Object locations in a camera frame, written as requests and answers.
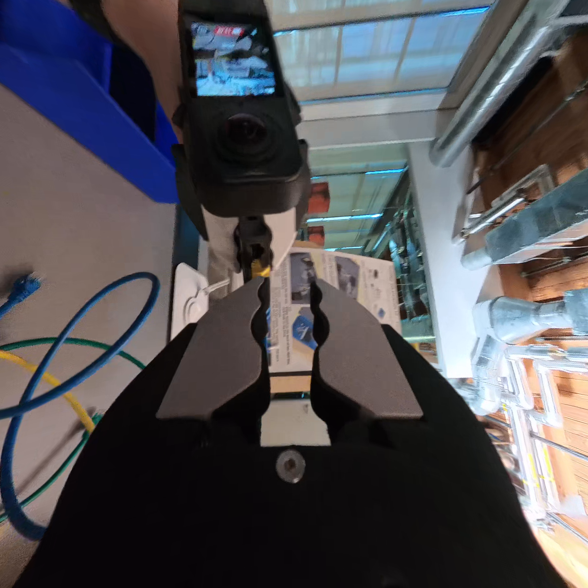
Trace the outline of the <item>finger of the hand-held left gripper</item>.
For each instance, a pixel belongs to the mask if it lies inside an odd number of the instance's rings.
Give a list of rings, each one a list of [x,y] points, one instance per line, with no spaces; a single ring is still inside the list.
[[[289,254],[298,234],[296,210],[270,215],[271,265],[280,266]]]
[[[237,217],[217,217],[202,209],[208,235],[207,278],[211,285],[228,280],[209,295],[210,301],[219,301],[244,285],[243,272],[238,261],[235,233]]]

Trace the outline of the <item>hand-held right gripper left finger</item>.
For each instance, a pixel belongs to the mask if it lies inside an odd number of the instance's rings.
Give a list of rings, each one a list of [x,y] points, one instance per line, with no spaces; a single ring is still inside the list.
[[[270,284],[254,277],[198,321],[156,413],[160,420],[208,420],[253,386],[267,358]]]

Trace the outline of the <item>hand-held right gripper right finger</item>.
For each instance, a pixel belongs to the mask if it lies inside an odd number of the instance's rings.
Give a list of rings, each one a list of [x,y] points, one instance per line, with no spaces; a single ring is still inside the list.
[[[369,417],[423,416],[382,324],[363,305],[319,278],[311,286],[311,311],[317,382]]]

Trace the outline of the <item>person's left forearm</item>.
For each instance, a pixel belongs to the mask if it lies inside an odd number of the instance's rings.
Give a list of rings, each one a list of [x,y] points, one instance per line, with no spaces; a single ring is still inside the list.
[[[157,98],[172,121],[182,81],[178,1],[60,1],[94,30],[126,45],[151,74]]]

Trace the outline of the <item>white charging pad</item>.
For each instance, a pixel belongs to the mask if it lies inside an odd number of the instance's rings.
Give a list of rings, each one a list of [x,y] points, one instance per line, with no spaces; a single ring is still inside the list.
[[[175,269],[169,340],[173,340],[187,325],[197,323],[209,309],[210,295],[229,286],[230,279],[210,284],[206,276],[180,263]]]

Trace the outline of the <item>printed instruction poster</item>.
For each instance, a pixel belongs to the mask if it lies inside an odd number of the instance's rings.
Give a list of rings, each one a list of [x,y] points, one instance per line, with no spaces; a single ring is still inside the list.
[[[401,332],[398,284],[392,262],[293,247],[270,276],[266,348],[271,373],[312,369],[317,344],[313,338],[311,284],[316,279],[361,304],[379,323]]]

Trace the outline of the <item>blue plastic bin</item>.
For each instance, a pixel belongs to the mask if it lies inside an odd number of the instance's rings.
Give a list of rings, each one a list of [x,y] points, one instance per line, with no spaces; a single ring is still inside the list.
[[[177,137],[129,48],[58,1],[1,1],[1,84],[151,200],[179,203]]]

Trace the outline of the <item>orange wall sign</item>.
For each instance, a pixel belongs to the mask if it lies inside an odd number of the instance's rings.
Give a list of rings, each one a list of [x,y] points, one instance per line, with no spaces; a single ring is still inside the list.
[[[311,196],[307,205],[307,214],[309,217],[317,217],[320,214],[327,213],[330,207],[330,192],[328,182],[316,182],[312,184]],[[323,221],[319,224],[311,224],[308,219],[307,240],[313,244],[323,247],[325,245],[325,228]]]

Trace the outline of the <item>round ribbed metal duct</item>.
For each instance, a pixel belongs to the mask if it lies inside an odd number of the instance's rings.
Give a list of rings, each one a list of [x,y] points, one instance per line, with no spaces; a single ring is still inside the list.
[[[571,329],[574,336],[587,336],[587,289],[569,290],[562,300],[543,303],[500,296],[477,303],[473,321],[479,338],[490,336],[507,344],[552,329]]]

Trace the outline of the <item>rectangular metal air duct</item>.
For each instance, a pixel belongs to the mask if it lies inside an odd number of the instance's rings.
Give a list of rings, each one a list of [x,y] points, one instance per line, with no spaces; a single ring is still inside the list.
[[[523,263],[558,243],[587,236],[587,169],[575,174],[523,210],[506,218],[484,236],[482,247],[462,256],[462,266]]]

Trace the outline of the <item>large smooth metal duct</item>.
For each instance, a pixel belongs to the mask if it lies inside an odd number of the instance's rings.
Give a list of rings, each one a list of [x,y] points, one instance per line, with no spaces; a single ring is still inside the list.
[[[489,122],[550,45],[567,1],[528,1],[486,68],[431,145],[433,165],[451,166]]]

